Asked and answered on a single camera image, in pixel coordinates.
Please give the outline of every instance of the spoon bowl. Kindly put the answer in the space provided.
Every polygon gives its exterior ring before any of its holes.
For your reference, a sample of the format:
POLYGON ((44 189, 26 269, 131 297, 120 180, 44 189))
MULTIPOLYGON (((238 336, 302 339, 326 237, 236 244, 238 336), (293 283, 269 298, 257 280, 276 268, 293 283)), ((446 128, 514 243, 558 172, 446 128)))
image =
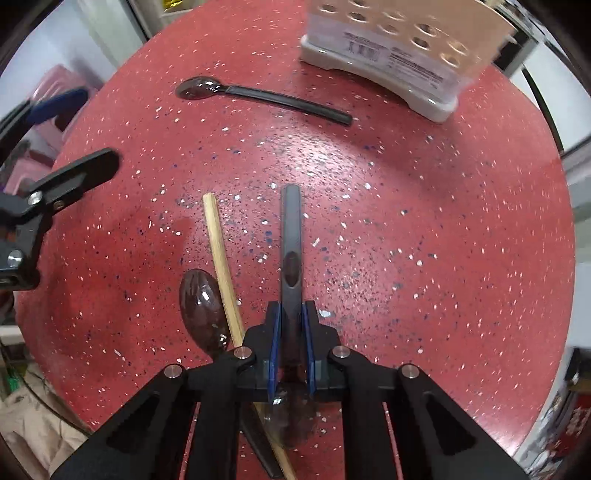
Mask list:
POLYGON ((226 88, 214 77, 192 77, 181 82, 174 93, 183 100, 202 100, 223 93, 226 88))
POLYGON ((264 404, 265 427, 277 443, 292 449, 304 443, 316 425, 316 403, 304 382, 280 382, 275 398, 264 404))
POLYGON ((215 360, 226 351, 230 338, 217 280, 205 270, 188 270, 178 294, 185 328, 197 346, 215 360))

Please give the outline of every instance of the speckled red surface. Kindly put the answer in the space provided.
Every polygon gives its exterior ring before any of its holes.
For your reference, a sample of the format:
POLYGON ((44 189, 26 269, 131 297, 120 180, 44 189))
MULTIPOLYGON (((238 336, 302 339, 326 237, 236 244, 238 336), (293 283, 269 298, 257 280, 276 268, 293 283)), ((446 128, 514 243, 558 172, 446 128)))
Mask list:
MULTIPOLYGON (((212 0, 105 85, 58 164, 115 147, 122 168, 56 216, 42 285, 18 306, 27 343, 98 427, 163 366, 206 361, 177 293, 185 269, 213 272, 202 194, 220 201, 250 326, 278 298, 280 187, 297 182, 305 297, 330 312, 324 321, 371 360, 420 365, 512 453, 548 394, 573 294, 571 210, 550 132, 492 67, 433 124, 370 82, 300 63, 304 29, 298 2, 212 0), (177 99, 176 83, 196 74, 356 120, 346 129, 242 100, 177 99)), ((342 478, 341 445, 329 407, 291 453, 299 477, 342 478)), ((260 478, 244 451, 239 476, 260 478)))

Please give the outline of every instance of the black spoon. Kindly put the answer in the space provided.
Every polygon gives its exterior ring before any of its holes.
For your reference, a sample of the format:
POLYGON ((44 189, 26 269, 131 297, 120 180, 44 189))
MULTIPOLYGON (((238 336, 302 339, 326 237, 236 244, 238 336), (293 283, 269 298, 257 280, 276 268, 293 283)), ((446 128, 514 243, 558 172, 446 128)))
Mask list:
MULTIPOLYGON (((181 316, 193 341, 212 360, 223 354, 230 338, 228 320, 217 284, 205 270, 188 270, 179 288, 181 316)), ((283 472, 252 403, 241 403, 240 427, 263 468, 272 479, 283 472)))
POLYGON ((175 90, 177 97, 183 100, 202 100, 213 95, 230 95, 233 97, 258 100, 271 103, 299 112, 320 116, 341 125, 349 127, 353 117, 348 113, 335 110, 319 103, 309 102, 301 98, 283 95, 282 93, 259 90, 257 88, 241 87, 239 85, 223 85, 213 77, 193 77, 183 81, 175 90))
POLYGON ((301 191, 288 184, 281 191, 281 366, 282 379, 272 402, 265 404, 265 425, 278 443, 294 448, 314 429, 316 403, 301 378, 302 247, 301 191))

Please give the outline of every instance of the wooden chopstick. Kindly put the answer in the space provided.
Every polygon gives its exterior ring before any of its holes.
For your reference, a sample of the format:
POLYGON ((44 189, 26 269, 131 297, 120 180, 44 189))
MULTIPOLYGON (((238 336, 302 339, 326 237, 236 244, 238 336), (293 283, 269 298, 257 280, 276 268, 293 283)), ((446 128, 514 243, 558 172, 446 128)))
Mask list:
MULTIPOLYGON (((244 325, 238 310, 236 294, 232 285, 232 276, 228 267, 228 258, 226 257, 226 248, 223 244, 222 226, 220 224, 219 212, 217 211, 217 200, 213 193, 203 195, 203 207, 205 210, 205 222, 207 223, 207 233, 209 234, 209 245, 212 249, 213 266, 216 270, 217 283, 222 295, 223 309, 226 312, 230 335, 234 348, 241 346, 244 340, 244 325)), ((256 410, 264 421, 264 412, 260 403, 255 403, 256 410)), ((275 457, 283 471, 285 480, 297 480, 296 473, 291 466, 287 453, 281 445, 273 440, 267 433, 269 443, 273 448, 275 457)))

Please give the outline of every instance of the pink object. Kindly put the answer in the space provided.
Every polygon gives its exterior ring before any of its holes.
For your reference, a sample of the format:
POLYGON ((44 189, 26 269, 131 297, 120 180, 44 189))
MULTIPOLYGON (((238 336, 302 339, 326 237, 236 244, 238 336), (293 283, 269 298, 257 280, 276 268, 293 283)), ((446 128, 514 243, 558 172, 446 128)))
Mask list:
MULTIPOLYGON (((39 102, 47 100, 55 95, 59 95, 72 88, 85 87, 88 90, 89 100, 96 94, 97 90, 89 86, 86 81, 77 73, 71 72, 63 65, 56 65, 49 70, 41 79, 41 82, 31 95, 31 100, 39 102)), ((69 112, 59 115, 33 128, 43 137, 43 139, 56 152, 61 148, 70 135, 76 118, 84 107, 77 112, 69 112)))
POLYGON ((34 160, 27 153, 26 156, 19 158, 12 169, 12 174, 4 187, 4 193, 11 195, 18 195, 20 190, 27 190, 29 184, 33 184, 43 177, 47 176, 51 171, 45 163, 34 160))

